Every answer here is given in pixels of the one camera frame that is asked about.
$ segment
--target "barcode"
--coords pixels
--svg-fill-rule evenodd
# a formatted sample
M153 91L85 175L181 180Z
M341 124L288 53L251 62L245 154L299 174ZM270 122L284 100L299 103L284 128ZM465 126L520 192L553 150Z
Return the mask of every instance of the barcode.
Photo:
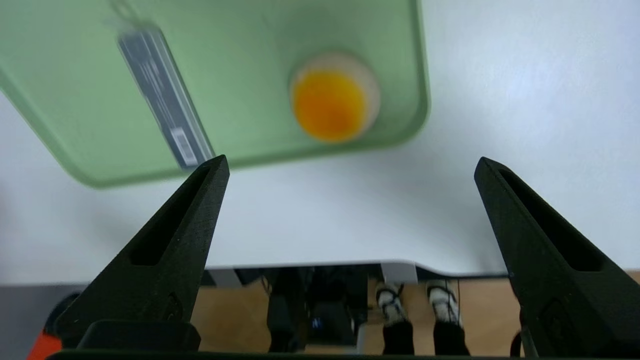
M193 153L193 149L189 144L189 139L187 139L187 136L184 134L184 130L182 130L181 127L175 127L171 129L171 135L173 136L175 144L178 146L184 163L188 166L197 165L198 159L196 158L196 154Z

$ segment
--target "black pants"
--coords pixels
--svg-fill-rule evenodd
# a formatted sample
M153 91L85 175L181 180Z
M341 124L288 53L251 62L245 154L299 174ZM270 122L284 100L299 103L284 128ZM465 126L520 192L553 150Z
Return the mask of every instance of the black pants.
M399 322L382 330L385 338L383 355L414 355L413 326ZM436 355L469 355L465 331L454 323L436 322L433 328Z

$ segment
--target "label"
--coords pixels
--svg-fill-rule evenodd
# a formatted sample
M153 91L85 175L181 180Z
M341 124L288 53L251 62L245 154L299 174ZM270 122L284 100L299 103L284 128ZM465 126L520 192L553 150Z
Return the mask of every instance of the label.
M180 168L193 170L213 158L215 154L160 30L144 28L126 33L118 39L118 46Z

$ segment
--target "green tray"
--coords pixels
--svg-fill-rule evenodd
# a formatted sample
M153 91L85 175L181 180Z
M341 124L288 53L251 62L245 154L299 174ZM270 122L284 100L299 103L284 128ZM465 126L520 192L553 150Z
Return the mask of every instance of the green tray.
M162 30L213 151L232 168L397 144L429 111L418 0L4 0L1 8L0 89L89 186L184 175L118 49L132 18ZM382 90L375 125L345 145L308 137L289 106L296 66L334 49L363 59Z

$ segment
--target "person's leg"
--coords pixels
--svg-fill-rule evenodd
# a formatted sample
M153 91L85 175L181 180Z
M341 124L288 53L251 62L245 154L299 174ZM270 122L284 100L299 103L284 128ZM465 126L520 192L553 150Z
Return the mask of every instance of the person's leg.
M390 284L380 284L376 300L385 317L382 334L385 340L383 355L413 355L413 326L407 318L398 290Z
M427 297L436 315L433 343L436 355L469 355L456 293L447 281L427 282Z

